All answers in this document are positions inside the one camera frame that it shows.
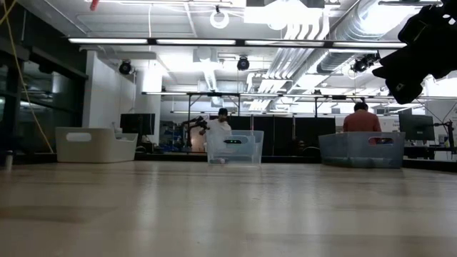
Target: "yellow cable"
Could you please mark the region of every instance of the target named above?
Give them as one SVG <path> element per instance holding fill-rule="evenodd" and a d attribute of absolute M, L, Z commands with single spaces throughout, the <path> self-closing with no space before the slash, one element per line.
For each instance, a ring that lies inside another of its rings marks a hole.
<path fill-rule="evenodd" d="M 4 19 L 6 19 L 6 25 L 8 25 L 9 39 L 11 40 L 11 47 L 13 49 L 14 60 L 16 61 L 17 71 L 19 72 L 19 77 L 21 78 L 21 83 L 22 83 L 22 86 L 24 87 L 27 101 L 29 102 L 31 114 L 34 117 L 35 123 L 38 126 L 38 129 L 40 130 L 40 133 L 43 136 L 43 139 L 45 140 L 46 145 L 49 147 L 49 151 L 51 153 L 54 153 L 54 151 L 52 150 L 51 144 L 49 143 L 46 135 L 43 132 L 43 129 L 41 128 L 40 123 L 38 122 L 38 119 L 36 118 L 34 107 L 31 105 L 30 98 L 29 98 L 29 92 L 27 91 L 26 84 L 24 82 L 24 77 L 22 76 L 21 65 L 19 64 L 19 60 L 17 58 L 16 47 L 14 45 L 14 39 L 13 39 L 13 33 L 11 32 L 11 26 L 9 25 L 9 19 L 8 19 L 9 12 L 13 9 L 13 6 L 15 3 L 16 3 L 16 0 L 13 1 L 11 6 L 9 7 L 8 11 L 6 10 L 6 3 L 3 4 L 3 8 L 5 10 L 5 16 L 3 18 L 1 18 L 0 25 L 3 23 Z"/>

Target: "wooden floor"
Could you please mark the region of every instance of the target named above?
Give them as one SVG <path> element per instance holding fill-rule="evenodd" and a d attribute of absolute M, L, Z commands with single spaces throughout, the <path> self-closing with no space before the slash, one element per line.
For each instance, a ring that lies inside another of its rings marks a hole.
<path fill-rule="evenodd" d="M 457 175 L 320 165 L 17 166 L 1 257 L 455 256 Z"/>

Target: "security camera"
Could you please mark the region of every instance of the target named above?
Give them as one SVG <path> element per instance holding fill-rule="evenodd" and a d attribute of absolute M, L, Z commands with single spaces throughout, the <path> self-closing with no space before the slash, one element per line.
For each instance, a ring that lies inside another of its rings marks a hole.
<path fill-rule="evenodd" d="M 119 72 L 123 75 L 130 75 L 135 72 L 135 68 L 131 65 L 130 60 L 124 60 L 119 66 Z"/>
<path fill-rule="evenodd" d="M 236 67 L 238 68 L 239 71 L 245 71 L 245 70 L 249 69 L 248 57 L 241 56 Z"/>

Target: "black cap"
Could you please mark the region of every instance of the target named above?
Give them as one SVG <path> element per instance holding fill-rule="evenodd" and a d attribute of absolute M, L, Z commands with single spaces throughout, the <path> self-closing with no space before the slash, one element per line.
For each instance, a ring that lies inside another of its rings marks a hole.
<path fill-rule="evenodd" d="M 229 114 L 229 111 L 227 111 L 227 109 L 225 109 L 225 108 L 220 108 L 219 109 L 219 115 L 228 116 L 228 114 Z"/>

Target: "black monitor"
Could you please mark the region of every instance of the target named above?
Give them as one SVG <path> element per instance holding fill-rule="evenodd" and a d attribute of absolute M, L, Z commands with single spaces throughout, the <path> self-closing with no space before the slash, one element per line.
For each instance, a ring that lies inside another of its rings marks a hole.
<path fill-rule="evenodd" d="M 400 131 L 405 132 L 406 140 L 435 141 L 432 116 L 399 114 L 398 117 Z"/>
<path fill-rule="evenodd" d="M 156 114 L 121 114 L 122 133 L 154 135 Z"/>

